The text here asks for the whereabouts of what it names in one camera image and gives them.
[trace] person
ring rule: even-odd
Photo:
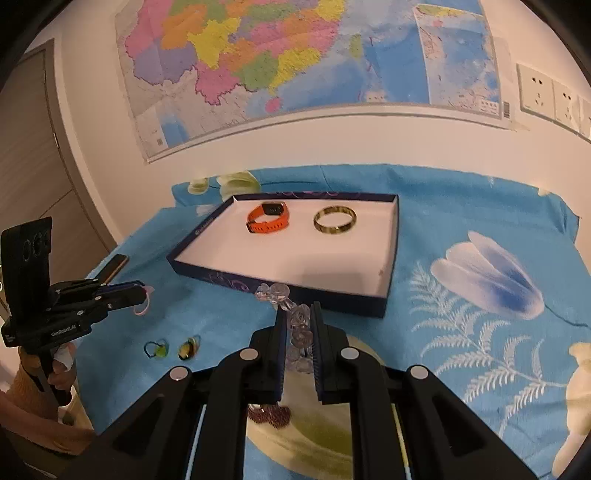
[[[76,347],[72,343],[66,346],[74,358]],[[0,391],[0,424],[33,478],[55,478],[96,435],[92,429],[58,421],[56,402],[41,392],[28,375],[37,376],[41,368],[39,357],[27,354],[22,348],[18,353],[21,363],[14,381],[7,392]],[[47,378],[50,385],[70,391],[75,380],[75,361],[70,369],[53,361],[53,373]]]

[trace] gold bangle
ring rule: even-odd
[[[351,217],[351,221],[339,226],[324,226],[318,223],[320,218],[331,213],[345,213]],[[314,215],[314,227],[316,230],[322,233],[327,233],[328,235],[337,235],[338,233],[348,232],[353,228],[356,222],[357,214],[349,207],[344,207],[342,205],[333,205],[332,207],[323,208],[316,215]]]

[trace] electrical outlet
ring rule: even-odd
[[[556,121],[566,128],[576,131],[581,129],[581,106],[579,96],[562,83],[554,82],[554,107]]]
[[[554,88],[552,79],[529,67],[517,65],[519,96],[524,112],[554,120]]]
[[[581,100],[581,135],[591,140],[591,102]]]

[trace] white flower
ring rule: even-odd
[[[468,238],[431,265],[445,288],[490,313],[531,320],[544,311],[541,291],[513,255],[477,232]]]
[[[569,436],[554,458],[552,475],[557,478],[579,451],[591,430],[591,343],[575,343],[569,348],[569,353],[577,359],[579,367],[566,387],[566,426]]]

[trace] earring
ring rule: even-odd
[[[201,336],[195,335],[189,337],[186,342],[184,342],[178,349],[178,357],[181,360],[189,360],[192,359],[199,347],[201,346]]]

